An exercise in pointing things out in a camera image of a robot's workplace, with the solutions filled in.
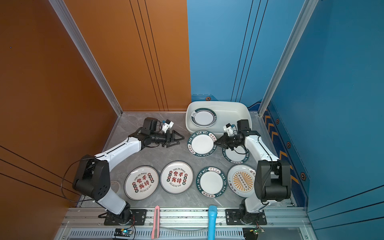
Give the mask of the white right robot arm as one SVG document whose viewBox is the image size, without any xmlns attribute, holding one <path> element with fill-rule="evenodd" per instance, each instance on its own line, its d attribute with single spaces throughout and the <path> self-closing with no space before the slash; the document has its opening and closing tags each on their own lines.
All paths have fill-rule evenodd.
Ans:
<svg viewBox="0 0 384 240">
<path fill-rule="evenodd" d="M 225 133 L 214 144 L 223 149 L 234 150 L 245 147 L 258 161 L 252 195 L 239 206 L 240 220 L 246 224 L 256 224 L 262 218 L 264 208 L 272 202 L 281 202 L 291 197 L 291 165 L 280 160 L 264 144 L 256 131 L 241 131 L 229 136 Z"/>
</svg>

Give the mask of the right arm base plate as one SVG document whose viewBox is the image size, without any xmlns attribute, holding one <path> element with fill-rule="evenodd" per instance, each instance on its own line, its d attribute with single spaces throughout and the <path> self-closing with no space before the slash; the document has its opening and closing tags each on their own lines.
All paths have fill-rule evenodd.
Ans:
<svg viewBox="0 0 384 240">
<path fill-rule="evenodd" d="M 226 209 L 226 223 L 227 225 L 267 225 L 267 218 L 265 212 L 250 214 L 250 213 L 241 213 L 239 209 Z"/>
</svg>

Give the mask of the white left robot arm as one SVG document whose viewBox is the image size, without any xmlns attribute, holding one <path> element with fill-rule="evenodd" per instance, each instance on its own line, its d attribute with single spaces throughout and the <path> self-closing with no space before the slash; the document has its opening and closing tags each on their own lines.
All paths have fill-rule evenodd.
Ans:
<svg viewBox="0 0 384 240">
<path fill-rule="evenodd" d="M 169 148 L 179 145 L 184 139 L 175 130 L 158 133 L 139 128 L 115 147 L 95 156 L 82 157 L 73 181 L 73 189 L 106 209 L 119 225 L 125 225 L 131 219 L 131 206 L 111 189 L 111 170 L 151 144 Z"/>
</svg>

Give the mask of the green red rim plate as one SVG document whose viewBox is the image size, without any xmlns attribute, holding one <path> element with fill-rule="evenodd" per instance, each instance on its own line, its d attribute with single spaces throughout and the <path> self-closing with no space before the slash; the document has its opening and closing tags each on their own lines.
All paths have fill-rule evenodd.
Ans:
<svg viewBox="0 0 384 240">
<path fill-rule="evenodd" d="M 212 127 L 217 121 L 216 113 L 208 108 L 199 108 L 191 113 L 192 123 L 201 128 Z"/>
</svg>

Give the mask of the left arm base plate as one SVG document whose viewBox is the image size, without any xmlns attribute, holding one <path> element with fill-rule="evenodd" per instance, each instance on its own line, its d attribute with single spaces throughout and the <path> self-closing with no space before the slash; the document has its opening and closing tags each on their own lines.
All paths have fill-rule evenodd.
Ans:
<svg viewBox="0 0 384 240">
<path fill-rule="evenodd" d="M 113 215 L 110 212 L 99 215 L 100 218 L 104 218 L 105 226 L 130 226 L 134 222 L 135 226 L 143 226 L 145 224 L 147 216 L 147 210 L 145 209 L 131 209 L 131 218 L 130 220 L 119 220 L 118 217 Z"/>
</svg>

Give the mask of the green lettered rim plate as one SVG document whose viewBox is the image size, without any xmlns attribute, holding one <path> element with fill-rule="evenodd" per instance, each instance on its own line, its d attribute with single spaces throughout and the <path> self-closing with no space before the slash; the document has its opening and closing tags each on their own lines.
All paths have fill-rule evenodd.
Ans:
<svg viewBox="0 0 384 240">
<path fill-rule="evenodd" d="M 225 160 L 236 165 L 245 163 L 250 157 L 249 151 L 243 146 L 235 147 L 234 150 L 222 149 L 222 155 Z"/>
<path fill-rule="evenodd" d="M 216 167 L 205 167 L 196 177 L 198 191 L 207 198 L 222 196 L 228 186 L 228 179 L 224 172 Z"/>
<path fill-rule="evenodd" d="M 217 137 L 210 131 L 197 131 L 191 134 L 187 142 L 189 152 L 199 158 L 212 155 L 217 146 Z"/>
</svg>

